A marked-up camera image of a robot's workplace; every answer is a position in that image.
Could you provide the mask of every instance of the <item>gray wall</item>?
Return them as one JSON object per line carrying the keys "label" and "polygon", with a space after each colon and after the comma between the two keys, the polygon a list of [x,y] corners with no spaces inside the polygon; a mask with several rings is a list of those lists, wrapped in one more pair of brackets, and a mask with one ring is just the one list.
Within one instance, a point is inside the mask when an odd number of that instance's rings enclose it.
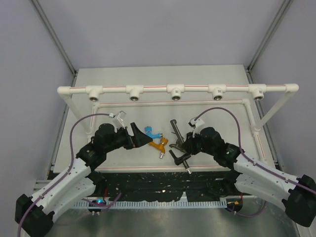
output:
{"label": "gray wall", "polygon": [[15,201],[44,177],[72,77],[27,0],[0,1],[0,236],[16,236]]}
{"label": "gray wall", "polygon": [[39,0],[78,68],[250,63],[282,0]]}
{"label": "gray wall", "polygon": [[[270,128],[285,171],[298,176],[308,174],[316,180],[315,0],[294,1],[254,75],[258,83],[299,84],[299,92],[275,115]],[[278,96],[267,95],[265,106],[270,107]]]}

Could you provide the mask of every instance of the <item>white pvc pipe frame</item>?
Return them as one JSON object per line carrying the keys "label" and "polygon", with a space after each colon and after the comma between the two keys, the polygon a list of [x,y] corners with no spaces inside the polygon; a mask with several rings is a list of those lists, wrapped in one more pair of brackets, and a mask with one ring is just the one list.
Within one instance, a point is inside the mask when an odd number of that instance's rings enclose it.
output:
{"label": "white pvc pipe frame", "polygon": [[[69,109],[74,113],[77,119],[82,118],[77,106],[71,99],[73,94],[87,94],[89,98],[99,99],[100,94],[104,93],[127,93],[130,96],[139,97],[143,93],[153,92],[167,92],[172,93],[174,90],[180,91],[179,93],[185,92],[207,92],[215,94],[217,91],[221,93],[226,92],[246,92],[251,93],[253,97],[258,91],[263,93],[266,92],[284,92],[281,98],[272,106],[272,108],[266,113],[266,115],[258,122],[252,125],[253,131],[260,131],[262,126],[285,104],[290,97],[292,97],[299,89],[297,84],[284,84],[284,85],[265,85],[265,84],[249,84],[249,85],[225,85],[225,84],[209,84],[209,85],[184,85],[184,84],[169,84],[169,85],[157,85],[157,86],[144,86],[144,85],[126,85],[126,86],[101,86],[101,85],[89,85],[86,87],[70,87],[60,86],[57,89],[58,94],[62,99],[65,100]],[[80,122],[87,134],[91,134],[93,131],[88,125],[87,121],[83,120]]]}
{"label": "white pvc pipe frame", "polygon": [[[111,108],[111,107],[146,107],[146,106],[179,106],[179,105],[233,105],[240,104],[246,108],[247,116],[251,128],[256,126],[256,122],[251,110],[250,101],[248,99],[236,99],[236,100],[199,100],[199,101],[164,101],[164,102],[122,102],[122,103],[94,103],[92,106],[92,114],[97,114],[99,108]],[[91,131],[94,132],[96,119],[91,118],[90,127]],[[263,152],[262,143],[259,137],[259,131],[252,130],[252,135],[255,141],[257,152],[259,154],[260,161],[267,162],[265,154]],[[92,134],[88,135],[88,142],[91,139]]]}

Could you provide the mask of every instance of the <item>orange plastic part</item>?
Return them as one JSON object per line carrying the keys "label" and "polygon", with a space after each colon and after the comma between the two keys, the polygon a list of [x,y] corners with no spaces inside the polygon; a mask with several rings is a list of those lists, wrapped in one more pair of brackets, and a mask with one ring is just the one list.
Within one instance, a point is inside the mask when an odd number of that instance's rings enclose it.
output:
{"label": "orange plastic part", "polygon": [[160,143],[156,144],[155,142],[150,142],[149,145],[155,147],[157,150],[161,151],[162,153],[165,153],[164,146],[167,145],[168,139],[161,137]]}

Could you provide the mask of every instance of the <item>metal floor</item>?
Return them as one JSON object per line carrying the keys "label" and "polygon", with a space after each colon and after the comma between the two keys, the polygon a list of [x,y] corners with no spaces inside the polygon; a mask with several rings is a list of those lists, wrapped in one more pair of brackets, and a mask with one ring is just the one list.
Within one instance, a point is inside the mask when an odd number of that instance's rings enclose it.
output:
{"label": "metal floor", "polygon": [[[255,200],[244,213],[260,207]],[[224,209],[110,210],[92,216],[87,210],[68,210],[48,237],[298,237],[293,222],[277,207],[255,218],[234,216]]]}

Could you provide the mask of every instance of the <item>white table surface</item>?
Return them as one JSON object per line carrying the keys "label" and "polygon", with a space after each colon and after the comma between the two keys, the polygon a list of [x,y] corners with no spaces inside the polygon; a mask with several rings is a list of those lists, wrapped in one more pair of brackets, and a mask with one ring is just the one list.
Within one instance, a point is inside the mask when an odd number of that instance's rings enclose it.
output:
{"label": "white table surface", "polygon": [[[217,66],[173,66],[173,67],[137,67],[137,68],[96,68],[80,69],[76,81],[76,87],[87,85],[124,86],[133,84],[143,85],[166,85],[166,84],[186,84],[186,85],[207,85],[207,84],[248,84],[247,76],[243,65],[217,65]],[[247,93],[225,93],[226,99],[247,98],[251,102],[251,108],[255,120],[259,115],[251,95]],[[211,94],[186,92],[182,94],[182,99],[190,100],[211,100]],[[73,95],[73,101],[79,107],[82,115],[88,115],[92,111],[93,103],[88,95]],[[140,95],[140,102],[172,101],[167,93],[145,93]],[[130,102],[129,95],[103,94],[100,95],[101,103]],[[150,107],[117,107],[100,108],[101,113],[117,113],[124,110],[127,113],[124,121],[125,125],[135,122],[140,130],[145,126],[152,126],[153,133],[163,133],[169,140],[169,144],[175,143],[176,137],[171,134],[171,119],[176,119],[182,135],[191,131],[188,122],[191,118],[213,105],[184,105],[184,106],[150,106]],[[258,158],[258,151],[255,146],[250,130],[249,120],[243,105],[223,105],[222,107],[231,110],[239,120],[241,126],[241,143],[249,154]],[[232,117],[223,111],[211,111],[203,117],[207,126],[212,126],[219,131],[222,138],[229,143],[237,145],[237,127]],[[68,111],[65,127],[63,130],[61,143],[55,161],[54,172],[61,172],[70,163],[69,133],[72,125],[76,122],[75,116]],[[104,122],[111,122],[107,117],[96,118],[96,127]],[[74,151],[75,154],[87,142],[87,136],[83,128],[78,125],[74,131]],[[260,131],[260,141],[262,149],[267,159],[267,163],[273,165],[272,155],[263,130]],[[183,171],[183,166],[176,166],[168,152],[159,159],[160,151],[149,145],[138,149],[125,150],[120,148],[107,155],[107,160],[98,167],[98,171],[104,172],[154,172],[154,171]],[[197,170],[223,170],[212,158],[206,154],[198,154],[188,160],[192,171]]]}

